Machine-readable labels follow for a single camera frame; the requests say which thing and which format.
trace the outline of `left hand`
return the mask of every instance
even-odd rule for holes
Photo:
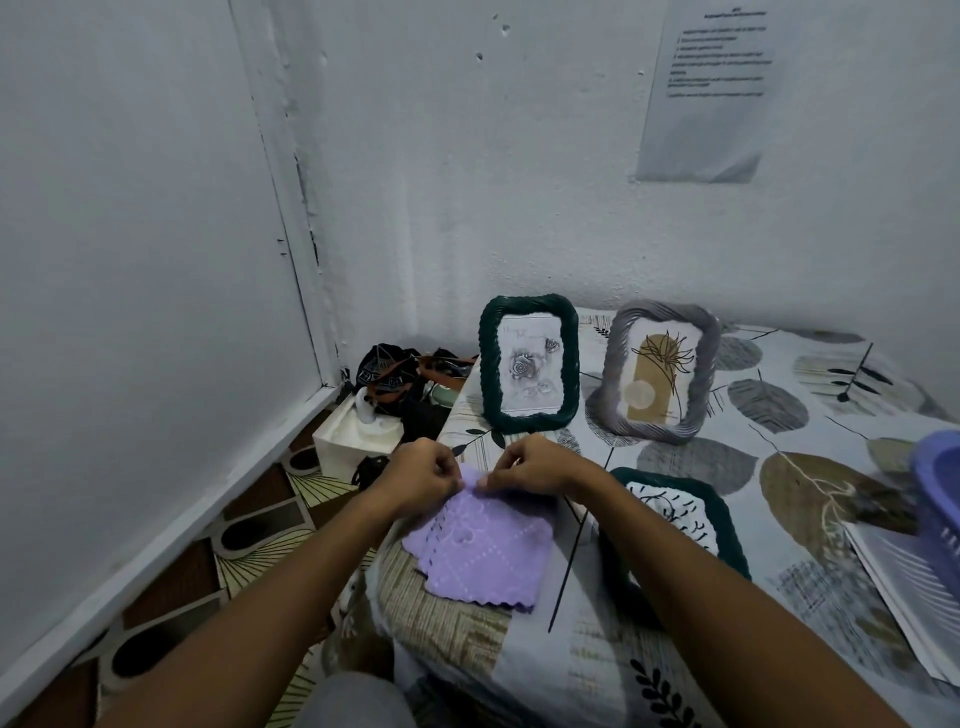
[[[370,490],[387,500],[398,519],[425,513],[463,488],[460,466],[450,448],[421,437],[394,451]]]

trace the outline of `paper notice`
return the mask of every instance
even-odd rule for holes
[[[749,182],[793,34],[787,0],[670,0],[636,178]]]

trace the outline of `baseboard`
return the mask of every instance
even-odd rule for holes
[[[243,493],[287,448],[340,387],[322,387],[265,433],[215,487],[173,520],[128,564],[114,572],[64,620],[0,675],[0,726],[20,713],[137,595],[187,547],[231,500]]]

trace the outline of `purple plastic basket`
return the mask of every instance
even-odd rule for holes
[[[960,431],[924,437],[913,449],[910,470],[920,485],[917,518],[926,559],[960,601]]]

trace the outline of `fabric bundle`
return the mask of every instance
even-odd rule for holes
[[[403,539],[426,575],[426,591],[532,609],[553,542],[556,500],[516,491],[478,493],[483,473],[466,463],[460,473],[467,487]]]

